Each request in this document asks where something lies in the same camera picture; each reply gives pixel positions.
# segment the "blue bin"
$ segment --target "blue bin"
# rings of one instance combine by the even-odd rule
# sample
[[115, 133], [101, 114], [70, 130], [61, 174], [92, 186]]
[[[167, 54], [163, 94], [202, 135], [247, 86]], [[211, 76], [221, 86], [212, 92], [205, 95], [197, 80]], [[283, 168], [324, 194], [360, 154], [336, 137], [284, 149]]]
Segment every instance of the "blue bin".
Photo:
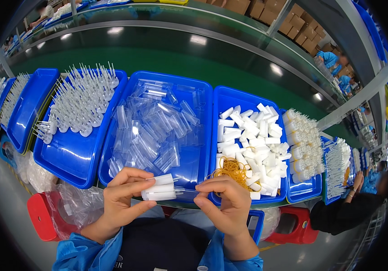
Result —
[[15, 149], [24, 154], [31, 143], [33, 125], [56, 87], [60, 72], [55, 68], [38, 68], [30, 77], [13, 109], [7, 136]]
[[[262, 103], [264, 106], [272, 106], [275, 111], [279, 112], [278, 106], [265, 98], [261, 98], [246, 92], [242, 92], [237, 89], [228, 88], [225, 86], [218, 86], [213, 90], [213, 125], [212, 125], [212, 145], [210, 148], [210, 168], [209, 174], [216, 169], [216, 151], [217, 151], [217, 132], [218, 132], [218, 115], [221, 112], [229, 109], [230, 107], [235, 107], [237, 105], [241, 106], [241, 112], [244, 112], [248, 109], [252, 109], [254, 111], [259, 111], [257, 109], [257, 105]], [[276, 122], [281, 128], [284, 129], [283, 118], [279, 115], [278, 121]], [[286, 133], [283, 133], [281, 136], [281, 142], [287, 142]], [[286, 160], [287, 167], [289, 168], [289, 159]], [[287, 176], [285, 178], [281, 178], [281, 192], [280, 195], [276, 197], [264, 196], [262, 195], [259, 200], [253, 200], [251, 205], [255, 204], [264, 204], [264, 203], [276, 203], [284, 200], [287, 195], [287, 191], [289, 189], [289, 171], [287, 172]], [[215, 195], [215, 193], [209, 194], [209, 199], [215, 205], [221, 205], [221, 198]]]
[[[171, 173], [173, 177], [183, 177], [180, 178], [176, 185], [178, 187], [184, 187], [186, 189], [195, 189], [195, 186], [202, 182], [208, 175], [209, 168], [209, 155], [210, 155], [210, 134], [212, 132], [212, 120], [209, 116], [212, 114], [212, 86], [206, 82], [175, 76], [168, 75], [163, 73], [156, 72], [146, 72], [138, 71], [134, 72], [129, 79], [126, 89], [123, 92], [121, 100], [126, 100], [128, 96], [131, 95], [132, 90], [137, 84], [138, 79], [147, 79], [147, 80], [156, 80], [161, 82], [173, 83], [173, 92], [177, 96], [179, 102], [186, 100], [191, 108], [194, 108], [192, 101], [192, 94], [185, 91], [178, 91], [177, 85], [185, 85], [205, 89], [205, 99], [206, 105], [204, 106], [204, 113], [200, 116], [200, 123], [204, 125], [204, 135], [205, 135], [205, 145], [202, 147], [197, 146], [185, 146], [180, 147], [180, 166], [171, 168], [167, 173]], [[99, 181], [107, 186], [108, 183], [112, 180], [109, 175], [109, 166], [107, 160], [111, 158], [111, 147], [114, 145], [115, 137], [112, 134], [114, 128], [117, 127], [117, 121], [111, 120], [111, 124], [105, 138], [104, 148], [102, 151], [101, 161], [99, 163], [98, 177]]]
[[[280, 114], [283, 115], [286, 111], [285, 109], [280, 109]], [[288, 203], [298, 203], [322, 195], [322, 176], [320, 174], [313, 176], [310, 180], [294, 183], [289, 167], [287, 170], [289, 175], [289, 190], [287, 191], [286, 200]]]
[[[34, 160], [38, 165], [48, 170], [60, 179], [81, 189], [88, 189], [96, 181], [96, 170], [102, 151], [102, 144], [108, 131], [111, 113], [127, 83], [124, 71], [115, 70], [119, 85], [115, 89], [108, 109], [99, 127], [94, 127], [93, 132], [86, 138], [70, 129], [66, 133], [57, 130], [52, 136], [50, 144], [37, 139], [34, 145]], [[49, 119], [50, 108], [46, 112], [44, 121]]]

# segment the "worker in blue uniform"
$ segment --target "worker in blue uniform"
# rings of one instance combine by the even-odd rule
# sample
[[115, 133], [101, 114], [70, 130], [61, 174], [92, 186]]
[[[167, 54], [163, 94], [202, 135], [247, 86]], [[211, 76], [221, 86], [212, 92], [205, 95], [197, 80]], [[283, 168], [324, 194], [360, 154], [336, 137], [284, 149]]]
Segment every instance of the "worker in blue uniform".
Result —
[[349, 63], [348, 58], [343, 53], [336, 56], [330, 51], [319, 51], [316, 56], [324, 62], [325, 67], [331, 72], [332, 76], [337, 75], [341, 67]]
[[[154, 184], [152, 173], [123, 168], [104, 189], [104, 214], [59, 242], [52, 270], [262, 270], [246, 225], [248, 190], [229, 176], [208, 179], [196, 186], [201, 210], [180, 209], [165, 219], [156, 201], [131, 202]], [[210, 192], [220, 193], [220, 209]]]
[[351, 78], [347, 75], [342, 75], [340, 76], [340, 78], [338, 79], [338, 81], [340, 82], [338, 84], [338, 86], [340, 87], [340, 89], [346, 93], [346, 95], [348, 97], [352, 96], [352, 85], [355, 84], [355, 79], [354, 78]]

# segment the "blue sleeve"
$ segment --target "blue sleeve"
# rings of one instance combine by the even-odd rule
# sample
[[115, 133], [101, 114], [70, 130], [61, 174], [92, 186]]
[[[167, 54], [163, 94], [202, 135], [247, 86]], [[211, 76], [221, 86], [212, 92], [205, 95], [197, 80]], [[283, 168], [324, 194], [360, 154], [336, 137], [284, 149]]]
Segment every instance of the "blue sleeve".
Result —
[[60, 241], [52, 271], [112, 270], [123, 240], [122, 229], [103, 245], [72, 233], [69, 240]]
[[204, 265], [214, 271], [262, 271], [263, 260], [259, 255], [245, 261], [231, 261], [224, 257], [223, 240], [224, 234], [216, 230], [199, 266]]

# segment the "plastic sheet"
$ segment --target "plastic sheet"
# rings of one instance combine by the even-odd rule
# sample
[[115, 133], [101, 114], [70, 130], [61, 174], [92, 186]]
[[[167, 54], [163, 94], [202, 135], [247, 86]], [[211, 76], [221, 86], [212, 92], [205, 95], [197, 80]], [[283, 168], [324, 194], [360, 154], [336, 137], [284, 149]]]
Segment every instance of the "plastic sheet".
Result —
[[29, 152], [28, 167], [27, 167], [27, 179], [33, 188], [38, 192], [52, 191], [58, 178], [36, 164], [33, 155]]
[[[67, 224], [76, 225], [77, 232], [98, 220], [104, 213], [103, 189], [79, 189], [62, 182], [57, 184], [54, 190], [60, 194], [61, 201], [58, 201], [58, 197], [53, 197], [52, 193], [45, 193], [49, 207], [53, 213], [60, 213]], [[61, 240], [69, 239], [70, 233], [62, 231], [53, 217], [52, 223]]]
[[280, 222], [280, 208], [266, 208], [260, 209], [265, 213], [265, 217], [263, 219], [263, 230], [262, 235], [260, 236], [260, 240], [265, 240], [269, 236], [271, 236], [275, 229], [278, 227], [278, 223]]

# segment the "worker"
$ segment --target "worker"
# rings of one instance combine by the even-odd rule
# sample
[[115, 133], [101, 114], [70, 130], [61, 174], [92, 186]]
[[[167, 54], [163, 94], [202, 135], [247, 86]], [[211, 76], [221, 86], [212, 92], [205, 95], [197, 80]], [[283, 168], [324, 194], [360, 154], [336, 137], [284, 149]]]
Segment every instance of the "worker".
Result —
[[45, 19], [51, 19], [52, 16], [54, 16], [54, 8], [52, 8], [50, 5], [48, 5], [48, 1], [43, 1], [42, 3], [40, 3], [35, 8], [35, 10], [39, 13], [40, 18], [37, 21], [32, 22], [30, 24], [30, 27], [34, 27], [34, 26], [38, 25], [41, 21], [43, 21]]
[[355, 79], [354, 78], [351, 78], [347, 75], [342, 75], [340, 76], [340, 78], [338, 79], [338, 81], [340, 82], [338, 84], [338, 86], [340, 87], [340, 89], [342, 91], [344, 91], [344, 93], [346, 93], [346, 95], [348, 97], [352, 96], [352, 85], [355, 84]]
[[[131, 202], [155, 184], [152, 178], [123, 168], [104, 189], [104, 214], [59, 242], [52, 270], [262, 270], [246, 225], [248, 190], [229, 176], [206, 180], [196, 186], [201, 210], [180, 209], [165, 219], [155, 201]], [[210, 192], [220, 193], [220, 209]]]
[[348, 58], [343, 53], [336, 56], [330, 51], [318, 51], [316, 56], [324, 62], [325, 67], [327, 67], [332, 76], [337, 75], [341, 67], [349, 63]]
[[370, 113], [371, 113], [371, 110], [367, 105], [359, 106], [357, 108], [357, 110], [360, 111], [361, 113], [364, 113], [366, 116], [370, 115]]
[[359, 171], [345, 199], [338, 199], [329, 205], [323, 201], [317, 202], [310, 212], [311, 227], [334, 236], [368, 219], [388, 199], [388, 171], [376, 183], [375, 194], [364, 193], [362, 185], [363, 172]]

